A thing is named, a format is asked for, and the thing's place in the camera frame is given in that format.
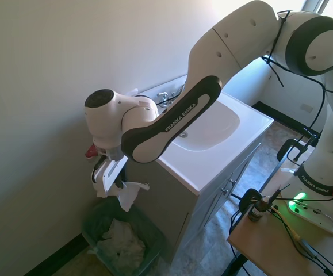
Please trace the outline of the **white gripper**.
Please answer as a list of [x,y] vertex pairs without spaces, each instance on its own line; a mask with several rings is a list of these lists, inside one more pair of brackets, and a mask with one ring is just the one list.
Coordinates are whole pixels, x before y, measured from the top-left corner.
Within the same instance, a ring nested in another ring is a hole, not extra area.
[[106,198],[114,183],[117,188],[124,188],[123,180],[117,176],[127,160],[126,156],[118,161],[109,160],[106,156],[100,157],[92,170],[92,184],[97,197]]

